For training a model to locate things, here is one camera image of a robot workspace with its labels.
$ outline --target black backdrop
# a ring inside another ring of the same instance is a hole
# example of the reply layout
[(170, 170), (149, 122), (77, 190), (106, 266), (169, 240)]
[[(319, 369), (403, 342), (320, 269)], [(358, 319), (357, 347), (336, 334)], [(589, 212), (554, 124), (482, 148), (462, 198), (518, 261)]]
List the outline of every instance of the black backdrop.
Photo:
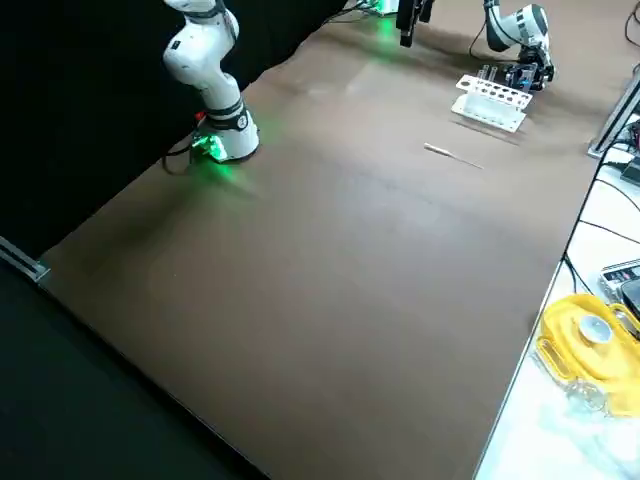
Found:
[[(241, 88), (291, 56), (344, 0), (227, 0), (224, 67)], [(201, 105), (162, 52), (182, 17), (162, 0), (3, 5), (0, 235), (39, 257), (193, 127)]]
[(0, 319), (0, 478), (267, 480), (2, 264)]

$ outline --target white surface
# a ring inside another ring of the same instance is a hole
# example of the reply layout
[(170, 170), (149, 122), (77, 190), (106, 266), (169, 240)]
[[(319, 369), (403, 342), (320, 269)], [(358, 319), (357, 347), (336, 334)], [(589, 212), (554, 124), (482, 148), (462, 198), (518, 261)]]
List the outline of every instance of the white surface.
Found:
[[(612, 150), (605, 161), (630, 158), (631, 155), (625, 152)], [(616, 185), (640, 204), (640, 188), (622, 181), (617, 170), (603, 167), (598, 178)], [(619, 192), (600, 182), (594, 184), (581, 218), (640, 240), (640, 212)], [(599, 272), (604, 267), (640, 258), (640, 245), (579, 224), (568, 253), (589, 288), (604, 299), (604, 291), (598, 282)], [(585, 289), (579, 285), (578, 291)], [(563, 265), (548, 303), (572, 292), (572, 277)], [(614, 419), (575, 412), (570, 408), (564, 390), (540, 364), (534, 341), (508, 392), (476, 478), (638, 479), (640, 419)]]
[(475, 93), (460, 95), (451, 111), (510, 133), (518, 130), (526, 117), (516, 108)]

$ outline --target black cable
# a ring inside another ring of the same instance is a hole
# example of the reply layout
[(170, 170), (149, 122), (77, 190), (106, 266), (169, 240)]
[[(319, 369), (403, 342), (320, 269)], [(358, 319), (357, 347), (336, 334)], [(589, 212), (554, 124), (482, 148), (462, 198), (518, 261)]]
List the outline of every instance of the black cable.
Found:
[(369, 2), (367, 0), (360, 0), (353, 7), (343, 8), (338, 13), (335, 13), (335, 14), (331, 15), (324, 22), (322, 22), (322, 24), (324, 25), (324, 24), (327, 24), (327, 23), (332, 23), (332, 21), (335, 18), (341, 17), (341, 16), (346, 15), (347, 13), (351, 13), (351, 12), (361, 11), (361, 12), (369, 13), (369, 11), (372, 10), (373, 7), (375, 7), (377, 4), (378, 4), (378, 2), (369, 5)]
[(570, 261), (567, 261), (567, 256), (565, 255), (564, 257), (565, 257), (564, 263), (569, 269), (569, 273), (571, 274), (571, 279), (573, 280), (573, 293), (578, 293), (578, 282), (576, 280), (576, 272), (574, 272), (573, 268), (571, 268)]
[(471, 45), (469, 45), (469, 56), (471, 58), (473, 58), (474, 60), (482, 60), (482, 61), (484, 61), (484, 58), (480, 58), (480, 57), (476, 56), (476, 54), (473, 53), (473, 47), (475, 46), (476, 42), (478, 41), (478, 38), (480, 38), (480, 35), (482, 34), (482, 31), (484, 30), (484, 27), (486, 27), (486, 26), (487, 26), (487, 21), (485, 20), (482, 23), (482, 26), (480, 27), (480, 30), (478, 30), (478, 33), (474, 37), (473, 42), (471, 42)]
[(191, 143), (189, 143), (189, 145), (187, 145), (184, 148), (181, 148), (179, 150), (176, 150), (174, 152), (167, 152), (165, 155), (167, 157), (177, 157), (178, 155), (182, 155), (183, 153), (187, 153), (189, 150), (191, 150)]
[(486, 26), (487, 26), (487, 21), (485, 20), (482, 23), (482, 26), (480, 27), (480, 30), (478, 30), (478, 33), (476, 34), (476, 36), (474, 37), (473, 41), (471, 42), (471, 45), (469, 45), (469, 50), (468, 50), (469, 56), (471, 58), (473, 58), (474, 60), (478, 60), (478, 61), (481, 61), (481, 62), (515, 63), (516, 60), (499, 60), (499, 59), (495, 59), (495, 58), (491, 58), (491, 57), (482, 58), (482, 57), (477, 56), (475, 53), (473, 53), (473, 47), (477, 43), (478, 39), (480, 38), (480, 35), (482, 34), (482, 32), (484, 31), (484, 28)]
[(613, 162), (613, 161), (605, 162), (604, 161), (604, 159), (607, 157), (607, 154), (609, 153), (609, 150), (611, 150), (616, 145), (624, 145), (625, 147), (635, 148), (635, 149), (638, 148), (637, 145), (633, 144), (629, 140), (616, 140), (611, 145), (609, 145), (607, 147), (607, 149), (602, 153), (602, 162), (600, 163), (600, 166), (598, 167), (598, 172), (596, 172), (596, 175), (600, 172), (600, 169), (602, 167), (609, 167), (610, 166), (610, 167), (613, 167), (613, 168), (617, 168), (617, 169), (623, 170), (629, 164), (629, 162)]
[(631, 19), (634, 19), (636, 24), (640, 25), (640, 18), (638, 18), (638, 9), (640, 9), (640, 2), (636, 3), (636, 5), (633, 7), (633, 10), (631, 10), (631, 13), (627, 17), (627, 21), (624, 23), (624, 38), (627, 39), (627, 42), (635, 45), (636, 47), (640, 47), (640, 44), (631, 40), (631, 37), (629, 36), (629, 23), (631, 23)]
[(631, 204), (635, 207), (636, 210), (638, 210), (638, 212), (640, 212), (640, 207), (638, 206), (638, 204), (633, 200), (633, 198), (631, 198), (629, 195), (627, 195), (625, 192), (623, 192), (620, 188), (616, 187), (613, 183), (609, 183), (606, 180), (602, 180), (600, 178), (596, 178), (595, 179), (596, 182), (600, 182), (600, 183), (604, 183), (605, 185), (608, 185), (609, 187), (613, 188), (614, 190), (617, 190), (618, 193), (620, 193), (624, 198), (626, 198), (627, 200), (629, 200), (631, 202)]
[(333, 20), (329, 23), (358, 23), (363, 21), (365, 18), (369, 18), (370, 16), (371, 16), (370, 14), (365, 13), (361, 17), (354, 18), (353, 20)]
[(573, 262), (571, 261), (571, 259), (569, 258), (569, 254), (565, 253), (564, 254), (564, 261), (566, 262), (567, 266), (569, 267), (569, 269), (572, 272), (572, 276), (574, 276), (574, 291), (577, 293), (578, 288), (577, 285), (575, 284), (575, 277), (578, 277), (578, 279), (580, 280), (580, 283), (584, 286), (584, 288), (587, 290), (587, 292), (589, 292), (591, 295), (593, 295), (593, 290), (591, 290), (589, 288), (589, 285), (587, 284), (587, 282), (584, 281), (584, 279), (580, 276), (580, 274), (578, 273), (578, 270), (576, 270), (575, 265), (573, 264)]
[(609, 232), (609, 233), (611, 233), (611, 234), (613, 234), (613, 235), (615, 235), (617, 237), (624, 238), (625, 240), (628, 240), (630, 242), (633, 242), (635, 244), (640, 245), (640, 240), (636, 240), (635, 238), (627, 237), (626, 235), (622, 235), (621, 233), (618, 233), (618, 232), (616, 232), (614, 230), (611, 230), (610, 228), (603, 227), (602, 225), (598, 225), (597, 223), (587, 222), (586, 220), (578, 220), (578, 222), (584, 223), (585, 225), (590, 225), (590, 226), (595, 227), (595, 228), (599, 228), (600, 230), (604, 230), (605, 232)]
[(167, 156), (166, 155), (163, 155), (162, 158), (160, 159), (160, 166), (162, 167), (162, 169), (166, 173), (168, 173), (169, 175), (172, 175), (172, 176), (186, 175), (186, 173), (187, 173), (187, 169), (182, 170), (182, 171), (171, 170), (169, 168), (169, 162), (167, 160)]

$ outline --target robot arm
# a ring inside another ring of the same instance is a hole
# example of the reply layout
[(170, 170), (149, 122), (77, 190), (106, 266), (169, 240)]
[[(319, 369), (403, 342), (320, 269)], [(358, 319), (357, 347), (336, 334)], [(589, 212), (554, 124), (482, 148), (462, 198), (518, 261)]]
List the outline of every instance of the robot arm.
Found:
[(206, 107), (194, 133), (192, 155), (206, 149), (218, 162), (248, 157), (258, 148), (257, 127), (238, 83), (220, 68), (240, 31), (236, 17), (223, 0), (164, 1), (185, 18), (185, 26), (164, 51), (164, 63), (179, 82), (200, 92)]
[[(434, 0), (400, 0), (396, 28), (400, 30), (400, 44), (410, 47), (418, 20), (428, 22)], [(529, 87), (542, 90), (554, 75), (549, 55), (549, 24), (539, 5), (526, 7), (506, 17), (500, 15), (500, 0), (485, 0), (487, 43), (496, 52), (520, 45), (518, 62), (507, 74), (507, 82), (514, 88)]]

